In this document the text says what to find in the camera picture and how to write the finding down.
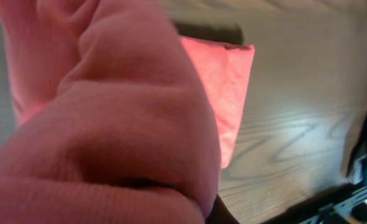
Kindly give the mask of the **orange t-shirt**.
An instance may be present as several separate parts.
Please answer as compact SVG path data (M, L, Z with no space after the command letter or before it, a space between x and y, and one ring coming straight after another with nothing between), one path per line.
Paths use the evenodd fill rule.
M0 1L0 21L0 223L205 223L252 45L182 37L157 1Z

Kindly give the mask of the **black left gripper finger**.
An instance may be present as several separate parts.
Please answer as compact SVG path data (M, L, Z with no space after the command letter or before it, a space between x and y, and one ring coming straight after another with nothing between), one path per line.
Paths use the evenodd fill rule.
M211 213L205 220L206 224L239 224L237 219L230 213L219 195L213 204Z

